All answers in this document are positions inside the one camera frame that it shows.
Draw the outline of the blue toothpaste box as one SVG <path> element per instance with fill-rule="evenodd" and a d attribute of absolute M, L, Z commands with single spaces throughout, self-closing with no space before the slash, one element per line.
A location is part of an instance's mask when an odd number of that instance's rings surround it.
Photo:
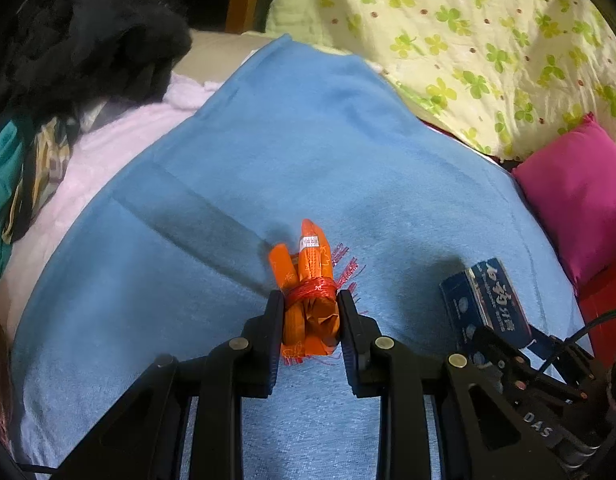
<path fill-rule="evenodd" d="M 474 340 L 477 328 L 487 326 L 515 349 L 527 349 L 546 360 L 553 341 L 529 324 L 527 316 L 498 258 L 491 258 L 453 274 L 440 285 L 457 345 L 474 364 L 487 360 Z"/>

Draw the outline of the orange wrapper bundle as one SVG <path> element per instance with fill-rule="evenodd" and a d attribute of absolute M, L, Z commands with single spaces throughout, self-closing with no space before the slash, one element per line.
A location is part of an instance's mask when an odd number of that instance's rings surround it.
<path fill-rule="evenodd" d="M 277 244 L 269 252 L 269 263 L 284 296 L 283 361 L 299 364 L 332 354 L 338 344 L 340 319 L 332 253 L 323 230 L 303 220 L 297 254 Z"/>

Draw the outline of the red Nilrich paper bag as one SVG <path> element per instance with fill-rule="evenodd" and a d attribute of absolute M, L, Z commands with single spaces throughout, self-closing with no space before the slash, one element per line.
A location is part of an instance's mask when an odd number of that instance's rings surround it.
<path fill-rule="evenodd" d="M 616 309 L 616 260 L 578 292 L 578 304 L 586 323 Z M 616 318 L 593 328 L 589 338 L 596 358 L 610 367 L 616 356 Z"/>

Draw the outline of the blue blanket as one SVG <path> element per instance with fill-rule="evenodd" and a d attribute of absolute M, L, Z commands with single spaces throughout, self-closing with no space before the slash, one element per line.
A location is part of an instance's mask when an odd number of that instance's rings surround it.
<path fill-rule="evenodd" d="M 50 257 L 12 349 L 12 444 L 57 466 L 160 354 L 203 356 L 274 287 L 303 220 L 358 308 L 425 356 L 457 347 L 440 283 L 502 261 L 529 322 L 567 337 L 573 286 L 510 174 L 431 130 L 360 58 L 282 38 L 98 192 Z"/>

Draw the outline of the magenta pillow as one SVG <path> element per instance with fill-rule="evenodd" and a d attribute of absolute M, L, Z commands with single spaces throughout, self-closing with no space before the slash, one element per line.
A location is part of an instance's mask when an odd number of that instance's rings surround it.
<path fill-rule="evenodd" d="M 575 287 L 616 260 L 616 144 L 593 114 L 512 174 Z"/>

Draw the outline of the teal garment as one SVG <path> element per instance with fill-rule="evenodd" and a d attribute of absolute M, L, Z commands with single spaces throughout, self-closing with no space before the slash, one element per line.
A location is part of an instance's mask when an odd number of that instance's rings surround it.
<path fill-rule="evenodd" d="M 33 137 L 32 122 L 26 116 L 14 116 L 0 130 L 0 277 L 10 255 L 2 233 Z"/>

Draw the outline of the green clover quilt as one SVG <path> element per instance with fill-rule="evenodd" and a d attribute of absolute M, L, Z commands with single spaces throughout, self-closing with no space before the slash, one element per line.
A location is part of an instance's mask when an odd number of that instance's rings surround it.
<path fill-rule="evenodd" d="M 272 0 L 265 30 L 365 58 L 486 155 L 524 159 L 588 114 L 616 143 L 616 36 L 591 0 Z"/>

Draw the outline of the black clothes pile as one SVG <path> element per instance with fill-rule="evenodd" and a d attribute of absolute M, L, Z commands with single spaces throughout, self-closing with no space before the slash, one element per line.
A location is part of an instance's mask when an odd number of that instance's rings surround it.
<path fill-rule="evenodd" d="M 174 0 L 0 0 L 0 120 L 154 102 L 191 44 Z"/>

